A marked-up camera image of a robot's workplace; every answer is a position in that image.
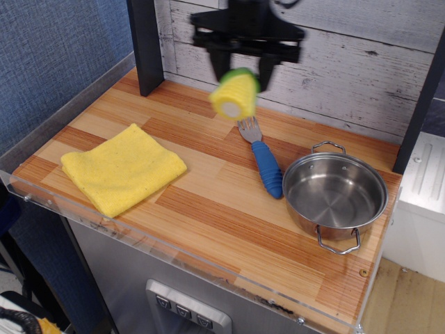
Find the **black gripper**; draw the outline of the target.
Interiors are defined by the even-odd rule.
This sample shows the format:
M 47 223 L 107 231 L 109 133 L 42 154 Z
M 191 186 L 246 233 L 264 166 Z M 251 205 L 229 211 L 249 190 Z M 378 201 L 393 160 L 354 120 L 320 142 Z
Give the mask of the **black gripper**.
M 297 63 L 305 32 L 279 18 L 269 1 L 228 1 L 226 9 L 193 13 L 193 44 L 207 50 L 216 80 L 231 70 L 232 54 L 259 59 L 260 91 L 268 88 L 274 67 Z

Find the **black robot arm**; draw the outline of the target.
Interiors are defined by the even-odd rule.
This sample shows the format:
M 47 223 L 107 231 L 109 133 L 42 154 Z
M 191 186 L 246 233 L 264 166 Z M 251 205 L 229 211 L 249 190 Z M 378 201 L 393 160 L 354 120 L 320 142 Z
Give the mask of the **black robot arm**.
M 279 18 L 269 1 L 228 1 L 226 9 L 193 13 L 193 45 L 210 56 L 216 79 L 231 70 L 232 54 L 259 59 L 257 80 L 264 92 L 274 67 L 297 63 L 305 32 L 299 26 Z

